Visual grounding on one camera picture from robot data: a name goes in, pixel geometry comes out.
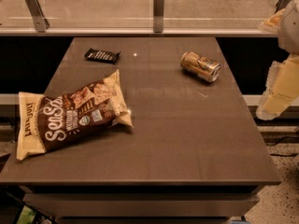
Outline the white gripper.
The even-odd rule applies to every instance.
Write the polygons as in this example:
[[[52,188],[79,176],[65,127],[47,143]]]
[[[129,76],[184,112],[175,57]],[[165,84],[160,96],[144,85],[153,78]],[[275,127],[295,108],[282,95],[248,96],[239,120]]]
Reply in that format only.
[[[262,21],[258,29],[262,32],[278,32],[279,47],[289,53],[298,53],[299,0],[291,0],[285,9]],[[279,117],[299,97],[299,56],[290,55],[282,63],[273,61],[265,87],[256,116],[258,119],[271,120]]]

